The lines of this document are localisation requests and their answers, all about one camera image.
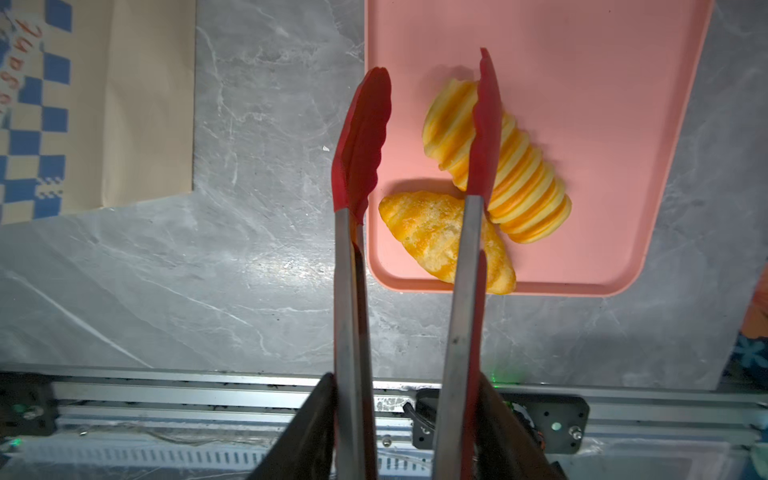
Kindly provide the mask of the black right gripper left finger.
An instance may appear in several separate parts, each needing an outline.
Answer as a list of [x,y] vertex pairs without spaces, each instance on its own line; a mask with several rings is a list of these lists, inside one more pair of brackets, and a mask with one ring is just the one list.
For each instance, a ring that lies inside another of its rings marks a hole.
[[326,373],[247,479],[328,480],[335,446],[336,396],[334,376]]

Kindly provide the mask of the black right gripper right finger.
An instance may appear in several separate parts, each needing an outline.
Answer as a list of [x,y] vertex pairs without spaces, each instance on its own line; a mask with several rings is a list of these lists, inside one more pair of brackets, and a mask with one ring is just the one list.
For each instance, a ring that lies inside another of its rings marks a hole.
[[547,460],[484,374],[480,374],[479,385],[476,413],[478,478],[566,479],[559,464]]

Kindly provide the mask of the golden croissant bread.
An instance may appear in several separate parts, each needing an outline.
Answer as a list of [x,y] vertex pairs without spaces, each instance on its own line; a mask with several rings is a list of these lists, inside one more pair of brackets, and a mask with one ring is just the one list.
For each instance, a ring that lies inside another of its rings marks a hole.
[[[455,282],[464,201],[430,191],[401,192],[379,203],[381,219],[408,254],[438,280]],[[482,243],[487,258],[486,291],[506,295],[516,290],[516,273],[494,225],[482,225]]]

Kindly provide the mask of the striped long bread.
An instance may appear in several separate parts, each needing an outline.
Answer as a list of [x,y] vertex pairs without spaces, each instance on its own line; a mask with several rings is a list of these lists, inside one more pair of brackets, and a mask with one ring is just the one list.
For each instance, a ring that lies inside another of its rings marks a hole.
[[[472,113],[477,84],[451,79],[433,100],[422,130],[426,156],[467,189],[469,153],[475,139]],[[502,114],[501,148],[488,206],[490,220],[511,241],[529,244],[556,231],[571,213],[564,181],[514,116]]]

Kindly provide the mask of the red metal kitchen tongs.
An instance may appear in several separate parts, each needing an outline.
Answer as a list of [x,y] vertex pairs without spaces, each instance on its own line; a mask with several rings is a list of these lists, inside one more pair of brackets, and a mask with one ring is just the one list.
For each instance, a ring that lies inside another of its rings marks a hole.
[[[437,412],[435,479],[473,475],[480,344],[487,259],[482,227],[500,153],[501,100],[488,50],[481,51],[478,100],[472,110],[476,137],[453,288],[447,353]],[[341,479],[377,476],[363,220],[391,116],[391,79],[371,69],[347,112],[332,162],[335,223],[334,378],[337,393],[337,471]]]

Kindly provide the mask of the blue checkered paper bag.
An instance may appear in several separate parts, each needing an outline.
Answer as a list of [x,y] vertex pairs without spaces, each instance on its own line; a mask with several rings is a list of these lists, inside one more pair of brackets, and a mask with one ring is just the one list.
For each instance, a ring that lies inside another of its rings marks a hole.
[[1,221],[193,187],[193,1],[1,5]]

